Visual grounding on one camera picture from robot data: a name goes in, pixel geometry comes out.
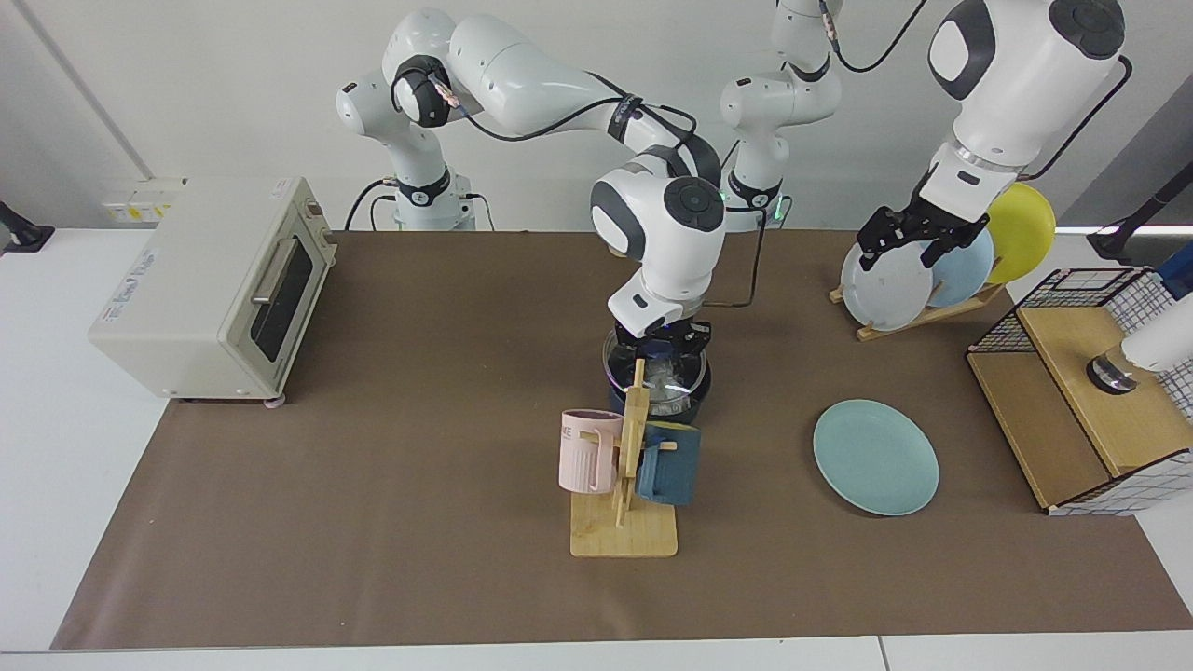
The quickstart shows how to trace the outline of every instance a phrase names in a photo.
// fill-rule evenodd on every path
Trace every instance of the plate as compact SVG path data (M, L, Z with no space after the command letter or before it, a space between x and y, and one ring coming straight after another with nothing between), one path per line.
M921 242L921 248L927 248ZM969 247L957 247L932 266L933 294L928 306L947 308L973 297L982 290L994 269L994 238L983 230Z
M845 307L863 326L874 331L898 331L915 321L932 294L932 271L920 260L919 245L904 245L878 257L869 271L861 270L861 247L854 245L841 266Z
M1043 193L1016 181L990 205L990 223L997 267L990 283L1006 284L1040 265L1056 238L1056 214Z
M851 504L876 515L910 515L940 484L928 437L900 411L864 399L824 411L812 433L816 466Z

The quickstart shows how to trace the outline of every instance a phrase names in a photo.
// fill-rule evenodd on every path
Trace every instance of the mug handle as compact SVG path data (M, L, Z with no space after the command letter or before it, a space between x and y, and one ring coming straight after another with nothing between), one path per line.
M588 482L588 488L599 492L613 485L613 433L604 429L598 429L595 433L600 437L596 445L596 470L593 473L593 480Z

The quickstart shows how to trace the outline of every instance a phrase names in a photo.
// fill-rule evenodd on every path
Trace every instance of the blue mug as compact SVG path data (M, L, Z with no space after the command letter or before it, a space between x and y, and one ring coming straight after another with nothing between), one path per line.
M638 497L667 505L692 503L700 463L700 430L686 424L648 421L644 438L635 482Z

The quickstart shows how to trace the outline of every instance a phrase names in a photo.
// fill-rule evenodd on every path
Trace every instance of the white plate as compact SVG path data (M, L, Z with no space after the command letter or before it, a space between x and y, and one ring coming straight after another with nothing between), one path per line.
M920 316L932 295L932 271L923 267L919 245L904 245L861 270L861 247L854 245L841 267L845 307L853 319L874 331L897 331Z

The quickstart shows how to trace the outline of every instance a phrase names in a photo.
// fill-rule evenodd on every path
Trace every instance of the oven door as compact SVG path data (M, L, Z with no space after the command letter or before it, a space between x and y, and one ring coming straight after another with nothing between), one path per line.
M230 331L240 334L234 346L267 386L265 394L282 393L324 275L327 263L297 208L291 205Z

